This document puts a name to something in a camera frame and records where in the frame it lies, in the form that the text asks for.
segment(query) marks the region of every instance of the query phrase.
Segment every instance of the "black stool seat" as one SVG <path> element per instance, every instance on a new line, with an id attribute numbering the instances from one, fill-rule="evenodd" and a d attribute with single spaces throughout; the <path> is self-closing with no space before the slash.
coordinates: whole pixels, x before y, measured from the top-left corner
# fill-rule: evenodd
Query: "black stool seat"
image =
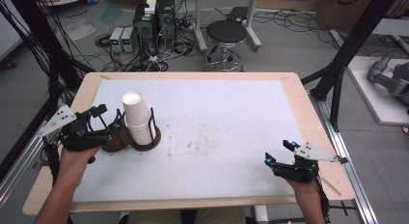
<path id="1" fill-rule="evenodd" d="M 219 20 L 206 28 L 207 36 L 219 43 L 238 43 L 246 39 L 246 29 L 235 21 Z"/>

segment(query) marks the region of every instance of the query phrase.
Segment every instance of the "human arm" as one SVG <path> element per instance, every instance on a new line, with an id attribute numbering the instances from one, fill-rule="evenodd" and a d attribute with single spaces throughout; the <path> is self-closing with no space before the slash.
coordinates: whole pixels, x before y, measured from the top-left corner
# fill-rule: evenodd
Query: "human arm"
<path id="1" fill-rule="evenodd" d="M 307 224 L 325 223 L 321 211 L 319 189 L 314 181 L 295 182 L 286 180 L 294 190 L 295 200 L 303 212 Z"/>
<path id="2" fill-rule="evenodd" d="M 93 148 L 84 152 L 70 152 L 63 149 L 57 181 L 42 205 L 35 224 L 67 224 L 75 189 L 81 183 L 88 160 L 99 149 Z"/>

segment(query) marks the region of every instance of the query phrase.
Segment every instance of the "white paper cup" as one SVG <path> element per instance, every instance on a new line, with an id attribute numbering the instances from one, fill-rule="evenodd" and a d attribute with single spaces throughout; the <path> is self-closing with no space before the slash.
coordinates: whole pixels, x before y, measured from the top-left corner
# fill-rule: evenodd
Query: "white paper cup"
<path id="1" fill-rule="evenodd" d="M 150 129 L 148 124 L 145 126 L 131 126 L 127 124 L 130 134 L 132 135 L 133 140 L 139 145 L 150 144 L 153 140 L 150 137 Z M 153 139 L 156 137 L 156 130 L 154 129 L 153 121 L 150 122 L 150 128 L 152 130 Z"/>
<path id="2" fill-rule="evenodd" d="M 123 95 L 125 120 L 131 126 L 145 126 L 150 120 L 150 110 L 139 92 L 128 92 Z"/>

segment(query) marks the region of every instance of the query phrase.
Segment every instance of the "white platform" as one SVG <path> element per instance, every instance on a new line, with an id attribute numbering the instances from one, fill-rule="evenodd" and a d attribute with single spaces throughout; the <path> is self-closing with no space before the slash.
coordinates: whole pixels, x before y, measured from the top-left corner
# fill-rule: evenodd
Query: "white platform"
<path id="1" fill-rule="evenodd" d="M 368 81 L 368 71 L 378 60 L 379 58 L 356 56 L 349 64 L 348 70 L 379 124 L 408 125 L 409 115 L 406 111 L 409 107 L 401 104 L 385 87 Z M 384 74 L 392 77 L 395 66 L 406 62 L 408 60 L 392 59 Z"/>
<path id="2" fill-rule="evenodd" d="M 129 91 L 153 107 L 162 139 L 144 153 L 99 151 L 74 202 L 293 194 L 264 165 L 265 152 L 293 161 L 283 139 L 303 142 L 280 81 L 104 80 L 93 105 L 107 105 L 106 123 Z"/>

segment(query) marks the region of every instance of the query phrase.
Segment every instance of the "gray robotic arm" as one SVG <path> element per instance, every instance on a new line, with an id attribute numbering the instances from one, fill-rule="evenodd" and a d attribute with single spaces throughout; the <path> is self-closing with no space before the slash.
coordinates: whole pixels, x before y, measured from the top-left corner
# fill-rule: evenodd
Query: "gray robotic arm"
<path id="1" fill-rule="evenodd" d="M 394 74 L 391 78 L 383 74 L 391 58 L 392 52 L 375 62 L 369 69 L 368 80 L 385 87 L 401 103 L 409 105 L 409 62 L 395 66 Z"/>

